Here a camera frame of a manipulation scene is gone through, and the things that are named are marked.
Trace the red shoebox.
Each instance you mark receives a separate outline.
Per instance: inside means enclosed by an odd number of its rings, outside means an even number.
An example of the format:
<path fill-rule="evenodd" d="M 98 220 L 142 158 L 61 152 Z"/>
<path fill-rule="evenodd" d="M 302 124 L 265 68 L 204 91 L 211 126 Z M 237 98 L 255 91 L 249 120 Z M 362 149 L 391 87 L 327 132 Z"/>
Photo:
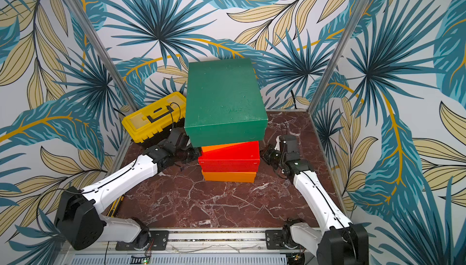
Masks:
<path fill-rule="evenodd" d="M 204 172 L 257 172 L 260 164 L 258 141 L 215 151 L 201 151 L 198 158 Z"/>

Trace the green shoebox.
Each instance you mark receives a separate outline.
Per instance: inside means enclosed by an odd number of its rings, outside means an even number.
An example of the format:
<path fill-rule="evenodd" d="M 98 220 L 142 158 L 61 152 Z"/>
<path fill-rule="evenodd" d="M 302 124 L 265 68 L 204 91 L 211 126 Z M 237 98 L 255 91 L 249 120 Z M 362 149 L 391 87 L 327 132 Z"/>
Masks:
<path fill-rule="evenodd" d="M 250 59 L 192 62 L 184 129 L 195 147 L 265 137 L 268 116 Z"/>

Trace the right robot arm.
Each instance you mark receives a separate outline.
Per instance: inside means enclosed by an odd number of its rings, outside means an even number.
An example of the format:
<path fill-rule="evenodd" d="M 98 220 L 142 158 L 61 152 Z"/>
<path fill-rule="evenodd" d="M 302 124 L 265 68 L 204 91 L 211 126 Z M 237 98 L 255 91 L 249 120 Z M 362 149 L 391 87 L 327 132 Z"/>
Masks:
<path fill-rule="evenodd" d="M 261 159 L 274 171 L 281 171 L 304 197 L 319 229 L 313 229 L 301 218 L 287 220 L 281 230 L 267 230 L 267 248 L 304 249 L 320 265 L 367 265 L 369 236 L 362 224 L 354 224 L 335 204 L 320 183 L 311 164 L 300 154 L 293 135 L 277 137 L 260 153 Z"/>

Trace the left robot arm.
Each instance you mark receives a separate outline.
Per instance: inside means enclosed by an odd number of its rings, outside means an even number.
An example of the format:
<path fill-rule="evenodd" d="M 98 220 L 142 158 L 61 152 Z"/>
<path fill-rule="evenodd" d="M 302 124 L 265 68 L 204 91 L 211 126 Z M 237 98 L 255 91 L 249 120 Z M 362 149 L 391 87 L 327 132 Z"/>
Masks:
<path fill-rule="evenodd" d="M 75 249 L 101 242 L 120 242 L 142 250 L 152 242 L 147 225 L 137 218 L 113 218 L 104 211 L 141 182 L 176 163 L 190 163 L 201 155 L 181 127 L 171 130 L 158 144 L 146 148 L 133 162 L 82 189 L 66 189 L 59 201 L 55 227 Z"/>

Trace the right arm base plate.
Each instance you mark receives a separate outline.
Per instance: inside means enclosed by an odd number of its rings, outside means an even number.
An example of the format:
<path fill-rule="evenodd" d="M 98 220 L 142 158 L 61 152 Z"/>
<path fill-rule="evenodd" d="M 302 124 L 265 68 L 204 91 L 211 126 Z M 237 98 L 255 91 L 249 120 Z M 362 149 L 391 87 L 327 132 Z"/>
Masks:
<path fill-rule="evenodd" d="M 297 245 L 291 244 L 286 238 L 282 229 L 265 231 L 266 248 L 268 250 L 293 250 Z"/>

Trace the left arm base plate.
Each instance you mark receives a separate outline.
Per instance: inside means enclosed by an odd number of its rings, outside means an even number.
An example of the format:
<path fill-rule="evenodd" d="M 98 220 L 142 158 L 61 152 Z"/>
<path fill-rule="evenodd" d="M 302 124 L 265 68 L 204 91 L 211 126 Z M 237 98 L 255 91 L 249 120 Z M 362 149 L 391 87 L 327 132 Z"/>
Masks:
<path fill-rule="evenodd" d="M 169 231 L 150 230 L 144 237 L 137 237 L 131 243 L 119 241 L 116 243 L 116 251 L 164 251 L 166 250 Z"/>

